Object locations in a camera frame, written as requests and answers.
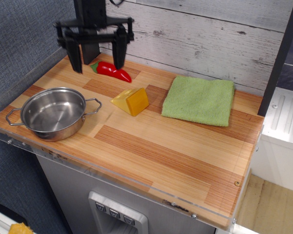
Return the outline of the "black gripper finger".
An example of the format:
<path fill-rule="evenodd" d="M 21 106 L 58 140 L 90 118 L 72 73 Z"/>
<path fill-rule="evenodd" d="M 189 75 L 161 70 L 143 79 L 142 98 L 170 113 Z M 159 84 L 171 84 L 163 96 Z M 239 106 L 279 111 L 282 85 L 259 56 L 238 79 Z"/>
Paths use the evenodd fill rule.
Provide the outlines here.
<path fill-rule="evenodd" d="M 77 73 L 82 73 L 82 61 L 79 44 L 72 38 L 67 38 L 65 48 L 72 65 L 72 68 Z"/>
<path fill-rule="evenodd" d="M 121 69 L 124 66 L 127 43 L 126 29 L 118 28 L 114 32 L 114 41 L 112 42 L 112 54 L 116 69 Z"/>

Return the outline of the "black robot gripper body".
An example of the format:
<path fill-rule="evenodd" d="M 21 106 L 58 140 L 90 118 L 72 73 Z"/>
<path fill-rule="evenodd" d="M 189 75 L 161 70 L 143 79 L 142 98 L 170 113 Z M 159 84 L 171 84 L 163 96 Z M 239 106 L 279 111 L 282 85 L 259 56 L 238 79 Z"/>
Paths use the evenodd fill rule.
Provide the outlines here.
<path fill-rule="evenodd" d="M 73 50 L 80 44 L 112 42 L 123 49 L 134 40 L 133 18 L 109 17 L 104 0 L 76 0 L 74 5 L 75 19 L 54 23 L 62 48 Z"/>

